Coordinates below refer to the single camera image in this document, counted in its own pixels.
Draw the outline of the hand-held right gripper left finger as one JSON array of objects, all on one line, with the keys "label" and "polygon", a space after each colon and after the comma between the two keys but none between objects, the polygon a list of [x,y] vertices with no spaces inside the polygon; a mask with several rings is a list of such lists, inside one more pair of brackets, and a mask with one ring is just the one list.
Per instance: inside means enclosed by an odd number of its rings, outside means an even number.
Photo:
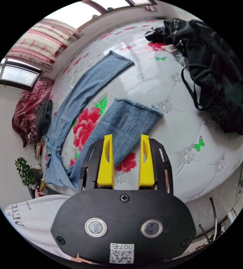
[{"label": "hand-held right gripper left finger", "polygon": [[97,184],[100,187],[114,187],[115,185],[112,134],[104,136]]}]

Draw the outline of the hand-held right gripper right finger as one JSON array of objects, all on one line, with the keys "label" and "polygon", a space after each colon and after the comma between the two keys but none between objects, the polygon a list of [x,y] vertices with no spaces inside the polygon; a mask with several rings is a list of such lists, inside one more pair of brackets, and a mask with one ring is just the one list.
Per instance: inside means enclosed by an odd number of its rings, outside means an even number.
[{"label": "hand-held right gripper right finger", "polygon": [[153,187],[155,184],[152,152],[148,135],[141,135],[140,139],[140,164],[139,164],[139,187]]}]

